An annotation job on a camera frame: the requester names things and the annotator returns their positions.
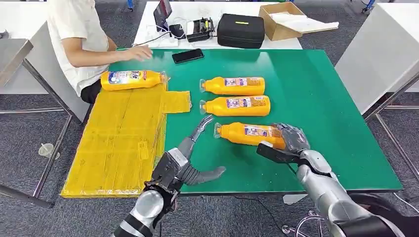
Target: white t-shirt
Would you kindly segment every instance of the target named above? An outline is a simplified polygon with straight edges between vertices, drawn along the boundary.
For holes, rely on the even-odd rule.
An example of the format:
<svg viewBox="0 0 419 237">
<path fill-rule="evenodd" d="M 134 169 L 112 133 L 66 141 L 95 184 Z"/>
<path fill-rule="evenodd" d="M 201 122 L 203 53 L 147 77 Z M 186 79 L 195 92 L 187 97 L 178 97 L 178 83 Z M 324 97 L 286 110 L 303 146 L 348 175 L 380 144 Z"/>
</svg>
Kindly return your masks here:
<svg viewBox="0 0 419 237">
<path fill-rule="evenodd" d="M 73 67 L 61 43 L 65 38 L 83 38 L 84 50 L 105 52 L 108 38 L 100 27 L 94 0 L 49 0 L 47 19 L 52 47 L 58 63 L 77 95 L 83 88 L 95 83 L 108 65 L 99 67 Z"/>
</svg>

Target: person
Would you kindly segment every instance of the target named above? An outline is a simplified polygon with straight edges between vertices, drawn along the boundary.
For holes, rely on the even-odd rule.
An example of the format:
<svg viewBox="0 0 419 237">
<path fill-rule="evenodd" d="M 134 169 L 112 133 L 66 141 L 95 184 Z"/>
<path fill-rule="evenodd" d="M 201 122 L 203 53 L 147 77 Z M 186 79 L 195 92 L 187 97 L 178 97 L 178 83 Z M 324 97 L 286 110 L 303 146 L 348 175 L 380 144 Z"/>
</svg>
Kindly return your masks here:
<svg viewBox="0 0 419 237">
<path fill-rule="evenodd" d="M 48 28 L 58 63 L 77 95 L 94 104 L 100 75 L 118 61 L 150 59 L 147 45 L 115 51 L 117 46 L 100 26 L 94 0 L 48 1 Z"/>
</svg>

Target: yellow plastic wrap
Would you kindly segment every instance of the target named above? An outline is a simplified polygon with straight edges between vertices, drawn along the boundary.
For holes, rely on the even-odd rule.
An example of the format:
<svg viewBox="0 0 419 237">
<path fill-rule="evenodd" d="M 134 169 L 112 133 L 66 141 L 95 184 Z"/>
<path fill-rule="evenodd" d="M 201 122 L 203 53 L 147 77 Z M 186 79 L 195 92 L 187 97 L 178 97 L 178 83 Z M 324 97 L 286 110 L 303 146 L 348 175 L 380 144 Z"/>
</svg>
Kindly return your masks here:
<svg viewBox="0 0 419 237">
<path fill-rule="evenodd" d="M 93 106 L 61 195 L 65 198 L 138 196 L 164 152 L 165 113 L 190 111 L 189 91 L 164 84 L 102 90 Z"/>
</svg>

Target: human hand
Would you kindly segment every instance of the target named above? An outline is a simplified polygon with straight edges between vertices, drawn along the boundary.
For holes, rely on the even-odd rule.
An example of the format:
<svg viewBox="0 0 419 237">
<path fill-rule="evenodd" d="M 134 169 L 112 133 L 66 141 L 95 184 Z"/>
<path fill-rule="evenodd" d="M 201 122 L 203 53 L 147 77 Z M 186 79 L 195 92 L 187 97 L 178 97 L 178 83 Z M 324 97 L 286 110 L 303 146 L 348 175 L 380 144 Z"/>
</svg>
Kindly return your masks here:
<svg viewBox="0 0 419 237">
<path fill-rule="evenodd" d="M 153 51 L 151 51 L 148 45 L 134 46 L 127 50 L 121 51 L 121 53 L 124 61 L 131 59 L 144 61 L 145 59 L 150 59 L 153 55 Z"/>
</svg>

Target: black pants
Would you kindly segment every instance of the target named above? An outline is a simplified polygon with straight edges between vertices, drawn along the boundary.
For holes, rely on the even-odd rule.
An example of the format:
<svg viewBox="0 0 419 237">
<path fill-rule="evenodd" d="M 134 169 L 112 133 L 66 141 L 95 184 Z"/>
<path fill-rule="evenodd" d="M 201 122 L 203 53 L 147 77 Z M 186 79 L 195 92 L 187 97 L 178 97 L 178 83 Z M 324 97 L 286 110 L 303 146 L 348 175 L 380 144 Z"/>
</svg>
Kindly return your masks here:
<svg viewBox="0 0 419 237">
<path fill-rule="evenodd" d="M 92 85 L 83 88 L 80 97 L 84 102 L 94 104 L 94 102 L 96 101 L 97 94 L 99 94 L 100 92 L 100 89 L 102 89 L 102 85 L 100 84 L 99 79 Z"/>
</svg>

